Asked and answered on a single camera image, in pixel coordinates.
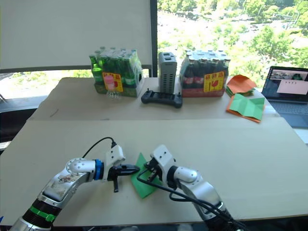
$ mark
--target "laptop screen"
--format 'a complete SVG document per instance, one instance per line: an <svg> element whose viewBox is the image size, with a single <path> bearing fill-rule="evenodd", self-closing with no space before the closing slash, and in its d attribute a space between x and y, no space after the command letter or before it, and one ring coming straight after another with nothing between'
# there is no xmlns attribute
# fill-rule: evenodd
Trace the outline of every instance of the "laptop screen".
<svg viewBox="0 0 308 231"><path fill-rule="evenodd" d="M262 94L268 100L308 102L308 69L272 66Z"/></svg>

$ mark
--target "orange paper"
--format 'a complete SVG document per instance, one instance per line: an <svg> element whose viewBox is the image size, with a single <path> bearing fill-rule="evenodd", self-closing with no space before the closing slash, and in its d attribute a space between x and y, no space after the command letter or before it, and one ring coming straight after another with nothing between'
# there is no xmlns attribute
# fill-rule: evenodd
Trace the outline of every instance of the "orange paper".
<svg viewBox="0 0 308 231"><path fill-rule="evenodd" d="M236 94L247 92L252 88L255 88L257 85L254 81L250 80L250 78L242 75L237 75L230 79L227 86L233 92L233 94Z"/></svg>
<svg viewBox="0 0 308 231"><path fill-rule="evenodd" d="M258 120L258 119L256 119L256 118L248 117L248 116L243 116L243 115L241 115L240 113L238 113L238 112L236 112L236 111L230 110L230 105L231 105L231 103L233 102L233 99L234 99L234 95L231 97L230 102L229 102L229 104L228 104L228 106L227 106L227 110L226 110L227 112L229 112L229 113L231 113L231 114L234 114L234 115L236 115L236 116L240 116L240 117L243 117L243 118L246 118L246 119L250 119L250 120L255 121L255 122L257 122L257 123L260 123L260 122L261 122L261 120Z"/></svg>

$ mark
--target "gray device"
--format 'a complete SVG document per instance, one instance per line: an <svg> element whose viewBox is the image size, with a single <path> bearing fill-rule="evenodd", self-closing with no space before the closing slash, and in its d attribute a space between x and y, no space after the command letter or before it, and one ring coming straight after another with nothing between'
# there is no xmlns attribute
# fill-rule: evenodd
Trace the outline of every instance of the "gray device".
<svg viewBox="0 0 308 231"><path fill-rule="evenodd" d="M177 61L171 52L158 54L159 89L161 93L173 94Z"/></svg>
<svg viewBox="0 0 308 231"><path fill-rule="evenodd" d="M293 128L308 128L308 69L270 67L262 94Z"/></svg>

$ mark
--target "green origami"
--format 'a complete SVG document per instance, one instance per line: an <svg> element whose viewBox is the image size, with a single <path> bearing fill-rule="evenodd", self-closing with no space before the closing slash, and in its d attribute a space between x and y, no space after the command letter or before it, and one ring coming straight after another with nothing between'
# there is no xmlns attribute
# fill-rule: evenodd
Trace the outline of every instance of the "green origami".
<svg viewBox="0 0 308 231"><path fill-rule="evenodd" d="M138 160L137 160L137 163L136 163L136 166L138 166L140 168L140 171L139 172L136 172L135 174L133 174L131 176L131 182L133 184L133 186L135 187L138 195L143 199L145 197L147 197L148 195L152 194L155 192L155 190L157 188L155 187L152 187L150 185L147 185L147 184L144 184L142 182L140 182L139 180L137 180L137 176L140 172L142 172L143 170L145 170L145 166L144 164L146 163L146 160L145 158L143 157L142 153L139 154L139 157L138 157ZM150 176L151 172L148 171L148 172L145 172L144 174L142 174L140 176L141 179L143 180L147 180L148 177ZM155 183L155 184L159 184L161 185L161 181L158 179L158 177L154 178L154 180L152 181L152 183Z"/></svg>
<svg viewBox="0 0 308 231"><path fill-rule="evenodd" d="M241 94L235 94L230 110L236 111L243 116L262 119L264 98L248 99Z"/></svg>

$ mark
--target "laptop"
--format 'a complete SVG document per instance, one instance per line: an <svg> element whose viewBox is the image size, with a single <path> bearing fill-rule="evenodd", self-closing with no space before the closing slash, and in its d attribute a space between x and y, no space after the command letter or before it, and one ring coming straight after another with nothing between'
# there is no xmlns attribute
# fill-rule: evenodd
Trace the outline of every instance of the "laptop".
<svg viewBox="0 0 308 231"><path fill-rule="evenodd" d="M262 94L293 128L308 128L308 69L271 66Z"/></svg>

